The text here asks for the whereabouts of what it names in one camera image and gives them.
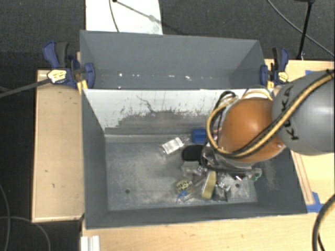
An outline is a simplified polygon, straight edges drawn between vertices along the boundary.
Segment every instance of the gray robot arm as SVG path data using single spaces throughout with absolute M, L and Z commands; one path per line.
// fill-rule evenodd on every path
M 317 79 L 333 72 L 313 72 L 286 84 L 274 98 L 273 120 Z M 289 149 L 303 155 L 334 152 L 334 78 L 308 95 L 280 128 L 278 135 Z

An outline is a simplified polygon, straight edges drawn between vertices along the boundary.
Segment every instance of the wooden board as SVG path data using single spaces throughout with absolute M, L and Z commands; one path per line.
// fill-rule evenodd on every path
M 39 81 L 46 72 L 38 72 Z M 73 88 L 51 84 L 37 88 L 33 222 L 77 220 L 84 213 L 80 105 Z
M 305 70 L 333 68 L 333 62 L 290 61 L 290 80 Z M 38 80 L 46 77 L 39 71 Z M 81 153 L 80 97 L 65 86 L 37 89 L 36 137 L 32 194 L 34 222 L 79 219 L 84 213 Z M 334 193 L 334 155 L 295 156 L 301 183 L 321 202 Z M 311 250 L 310 237 L 316 215 L 276 216 L 179 225 L 85 230 L 99 235 L 101 250 Z M 335 211 L 322 226 L 326 250 L 335 246 Z

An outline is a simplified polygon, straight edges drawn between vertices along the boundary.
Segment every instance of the yellow cable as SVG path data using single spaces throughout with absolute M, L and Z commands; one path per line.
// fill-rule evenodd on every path
M 251 90 L 248 91 L 246 94 L 244 94 L 241 99 L 245 99 L 249 94 L 254 94 L 254 93 L 260 93 L 263 94 L 264 96 L 266 96 L 269 100 L 273 100 L 273 98 L 270 96 L 270 94 L 268 92 L 264 92 L 261 90 Z
M 289 117 L 292 115 L 292 113 L 296 110 L 296 108 L 303 102 L 303 100 L 312 93 L 316 88 L 319 86 L 325 84 L 326 82 L 330 81 L 332 78 L 334 78 L 334 73 L 328 74 L 324 78 L 320 79 L 319 81 L 313 83 L 310 85 L 298 98 L 297 100 L 292 104 L 292 106 L 288 109 L 288 111 L 281 117 L 281 119 L 278 121 L 276 125 L 254 146 L 251 148 L 245 150 L 244 152 L 241 152 L 239 154 L 236 154 L 233 156 L 233 158 L 239 158 L 244 155 L 248 155 L 254 150 L 258 149 L 261 145 L 263 145 L 266 141 L 268 141 L 278 130 L 279 128 L 289 119 Z M 232 152 L 227 152 L 223 149 L 220 149 L 219 146 L 214 141 L 213 137 L 211 136 L 210 131 L 210 123 L 213 119 L 213 117 L 217 114 L 219 110 L 226 107 L 227 105 L 223 104 L 219 108 L 215 109 L 209 116 L 207 123 L 206 123 L 206 132 L 208 136 L 208 140 L 211 143 L 211 145 L 221 154 L 232 154 Z

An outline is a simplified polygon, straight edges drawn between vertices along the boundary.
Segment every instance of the black carpet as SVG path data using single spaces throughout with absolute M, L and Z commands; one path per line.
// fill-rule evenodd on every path
M 165 34 L 258 39 L 265 58 L 271 48 L 285 47 L 297 55 L 301 34 L 287 24 L 266 0 L 159 0 Z M 306 0 L 271 0 L 300 29 Z M 335 0 L 316 0 L 307 33 L 334 53 Z M 50 40 L 67 41 L 79 49 L 85 28 L 84 0 L 0 0 L 0 86 L 17 88 L 36 80 L 36 70 L 48 67 L 41 49 Z M 304 58 L 332 57 L 306 39 Z M 14 216 L 30 217 L 34 150 L 34 91 L 0 99 L 0 184 Z M 0 216 L 6 215 L 0 199 Z M 52 250 L 77 250 L 79 222 L 42 224 Z M 0 250 L 6 220 L 0 219 Z M 33 225 L 13 221 L 8 250 L 47 250 L 43 234 Z

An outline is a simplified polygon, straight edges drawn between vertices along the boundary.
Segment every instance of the white paper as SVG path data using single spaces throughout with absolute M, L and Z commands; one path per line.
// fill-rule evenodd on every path
M 120 32 L 163 34 L 158 0 L 110 0 L 110 5 Z M 109 0 L 86 0 L 86 30 L 117 31 Z

